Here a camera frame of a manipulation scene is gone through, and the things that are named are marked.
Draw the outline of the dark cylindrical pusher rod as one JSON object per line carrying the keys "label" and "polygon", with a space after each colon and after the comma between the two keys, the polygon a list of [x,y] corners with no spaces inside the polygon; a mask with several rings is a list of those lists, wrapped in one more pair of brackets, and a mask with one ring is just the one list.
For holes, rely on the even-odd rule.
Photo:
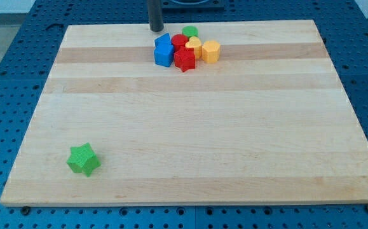
{"label": "dark cylindrical pusher rod", "polygon": [[161,32],[164,29],[161,0],[147,0],[147,13],[150,29]]}

